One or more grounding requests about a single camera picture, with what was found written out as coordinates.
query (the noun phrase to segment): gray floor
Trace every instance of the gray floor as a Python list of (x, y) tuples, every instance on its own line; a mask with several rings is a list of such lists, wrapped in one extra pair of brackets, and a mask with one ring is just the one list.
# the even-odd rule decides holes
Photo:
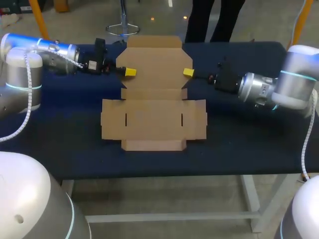
[[(302, 0), (246, 0), (235, 27), (232, 41), (278, 41), (286, 46), (291, 38), (294, 18)], [(185, 36), (191, 0), (128, 0), (131, 23), (141, 27), (141, 34)], [(105, 27), (120, 21), (119, 0), (72, 0), (71, 12), (57, 14), (48, 7), (43, 16), (52, 39), (68, 43), (92, 44), (96, 37), (108, 43), (118, 37), (106, 34)], [(218, 20), (220, 1), (213, 7), (207, 39)], [(319, 47), (319, 2), (315, 1), (300, 43)], [(39, 36), (31, 14), (6, 29), (4, 33)], [(275, 175), (255, 176), (261, 198), (268, 193)], [(251, 233), (247, 220), (112, 223), (91, 225), (94, 239), (174, 238), (174, 239), (271, 239), (293, 193), (264, 233)], [(208, 212), (245, 210), (238, 176), (136, 178), (77, 181), (74, 200), (86, 215), (156, 212)]]

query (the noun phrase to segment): orange pole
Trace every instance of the orange pole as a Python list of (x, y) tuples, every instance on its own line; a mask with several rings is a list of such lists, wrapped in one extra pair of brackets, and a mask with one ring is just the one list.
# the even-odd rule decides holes
[(305, 22), (307, 20), (308, 14), (310, 12), (311, 5), (314, 2), (314, 0), (305, 0), (305, 1), (306, 1), (305, 6), (304, 6), (301, 14), (298, 17), (298, 20), (297, 20), (297, 23), (296, 23), (296, 26), (295, 26), (295, 32), (294, 32), (294, 35), (293, 35), (293, 43), (291, 44), (291, 40), (290, 40), (290, 42), (289, 42), (289, 44), (287, 46), (287, 50), (289, 49), (289, 47), (291, 47), (293, 45), (296, 45), (298, 43), (300, 35), (301, 35), (301, 32), (303, 30), (303, 27), (304, 27)]
[(33, 12), (33, 15), (35, 17), (35, 20), (38, 23), (39, 30), (41, 32), (43, 39), (49, 40), (50, 39), (49, 34), (48, 34), (47, 29), (46, 29), (38, 1), (37, 0), (29, 0), (29, 3), (30, 3), (30, 6), (32, 8), (32, 12)]

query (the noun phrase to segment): flat cardboard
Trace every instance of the flat cardboard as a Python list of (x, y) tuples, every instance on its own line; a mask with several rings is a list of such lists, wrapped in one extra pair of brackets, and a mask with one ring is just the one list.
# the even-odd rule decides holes
[(122, 79), (123, 100), (103, 100), (102, 139), (121, 140), (127, 151), (180, 151), (186, 140), (206, 139), (206, 102), (187, 101), (184, 68), (192, 59), (175, 36), (132, 36), (117, 67), (137, 70)]

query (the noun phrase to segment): dark blue tablecloth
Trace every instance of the dark blue tablecloth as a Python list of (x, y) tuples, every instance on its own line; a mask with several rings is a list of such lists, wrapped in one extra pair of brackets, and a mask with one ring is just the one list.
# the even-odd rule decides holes
[[(81, 46), (82, 50), (93, 46)], [(125, 49), (110, 45), (109, 57)], [(194, 68), (214, 72), (226, 55), (239, 74), (278, 75), (285, 50), (279, 43), (187, 44)], [(310, 119), (294, 111), (270, 112), (214, 91), (202, 81), (188, 84), (189, 99), (207, 99), (207, 140), (189, 141), (183, 152), (125, 152), (119, 141), (102, 140), (102, 99), (120, 99), (115, 75), (46, 72), (41, 108), (25, 130), (0, 150), (34, 157), (57, 179), (140, 176), (277, 174), (301, 172), (301, 149)], [(15, 131), (24, 114), (1, 121), (0, 136)], [(319, 171), (319, 121), (306, 153), (309, 172)]]

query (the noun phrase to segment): black pants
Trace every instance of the black pants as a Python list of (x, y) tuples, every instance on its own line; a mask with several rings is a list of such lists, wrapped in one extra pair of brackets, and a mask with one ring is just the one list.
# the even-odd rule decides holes
[[(229, 42), (238, 14), (245, 0), (221, 0), (219, 20), (210, 42)], [(193, 9), (188, 20), (185, 43), (204, 42), (209, 16), (214, 0), (193, 0)]]

